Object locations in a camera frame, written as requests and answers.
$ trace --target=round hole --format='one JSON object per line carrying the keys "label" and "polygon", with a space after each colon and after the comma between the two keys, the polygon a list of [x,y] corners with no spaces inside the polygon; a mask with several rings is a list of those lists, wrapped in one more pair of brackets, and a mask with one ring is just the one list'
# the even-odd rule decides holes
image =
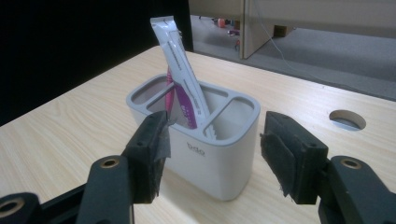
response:
{"label": "round hole", "polygon": [[102,168],[112,168],[116,165],[118,165],[120,162],[115,159],[109,159],[107,161],[102,162],[101,167]]}
{"label": "round hole", "polygon": [[111,224],[111,221],[107,220],[107,219],[103,219],[103,220],[97,221],[96,224]]}
{"label": "round hole", "polygon": [[0,217],[8,217],[18,212],[24,205],[23,198],[8,200],[0,204]]}
{"label": "round hole", "polygon": [[359,114],[348,110],[334,110],[329,119],[340,128],[349,131],[359,131],[366,127],[366,120]]}
{"label": "round hole", "polygon": [[351,169],[358,170],[358,169],[361,168],[361,164],[360,163],[358,163],[357,161],[350,160],[350,159],[341,160],[341,163],[343,165],[345,165],[346,167],[351,168]]}

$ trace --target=pink packet label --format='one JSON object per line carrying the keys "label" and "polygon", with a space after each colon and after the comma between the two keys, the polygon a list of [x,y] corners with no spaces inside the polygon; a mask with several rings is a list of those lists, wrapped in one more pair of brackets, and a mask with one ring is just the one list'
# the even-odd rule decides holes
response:
{"label": "pink packet label", "polygon": [[183,87],[177,85],[176,83],[175,90],[177,94],[177,99],[180,103],[181,111],[183,112],[184,117],[187,119],[189,128],[196,129],[197,122],[195,120],[194,109],[192,107],[190,97],[184,91]]}

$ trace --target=floor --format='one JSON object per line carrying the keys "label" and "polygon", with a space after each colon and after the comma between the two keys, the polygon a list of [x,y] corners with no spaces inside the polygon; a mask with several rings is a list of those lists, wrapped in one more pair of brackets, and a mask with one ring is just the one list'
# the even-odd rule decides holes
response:
{"label": "floor", "polygon": [[197,53],[396,101],[396,39],[297,28],[243,60],[231,25],[191,16],[191,27]]}

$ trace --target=light wood tabletop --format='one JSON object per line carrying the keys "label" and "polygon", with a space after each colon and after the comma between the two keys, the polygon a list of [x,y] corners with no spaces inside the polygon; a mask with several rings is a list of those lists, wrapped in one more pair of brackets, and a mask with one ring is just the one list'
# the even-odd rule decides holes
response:
{"label": "light wood tabletop", "polygon": [[[187,56],[198,80],[260,102],[257,135],[266,111],[288,115],[329,147],[329,158],[365,161],[396,192],[395,102],[195,53]],[[149,49],[0,127],[0,197],[29,191],[43,203],[85,183],[91,164],[120,155],[137,129],[128,93],[166,69],[161,48]],[[329,116],[340,109],[361,115],[366,127],[348,131],[334,125]],[[317,205],[283,197],[261,156],[259,139],[251,177],[235,200],[216,200],[165,169],[160,196],[153,204],[134,206],[136,223],[319,223]]]}

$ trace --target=screw hole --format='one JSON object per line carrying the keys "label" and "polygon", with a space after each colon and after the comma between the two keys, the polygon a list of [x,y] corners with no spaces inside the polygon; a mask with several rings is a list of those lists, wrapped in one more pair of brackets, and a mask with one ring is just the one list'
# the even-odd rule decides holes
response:
{"label": "screw hole", "polygon": [[361,168],[361,164],[358,163],[357,161],[344,159],[341,160],[341,163],[351,169],[359,170]]}
{"label": "screw hole", "polygon": [[24,205],[23,198],[16,198],[0,204],[0,217],[8,217],[18,212]]}
{"label": "screw hole", "polygon": [[102,162],[101,167],[102,168],[112,168],[114,166],[117,166],[120,162],[115,159],[109,159],[107,161]]}
{"label": "screw hole", "polygon": [[111,221],[107,220],[107,219],[103,219],[103,220],[96,222],[96,224],[111,224]]}

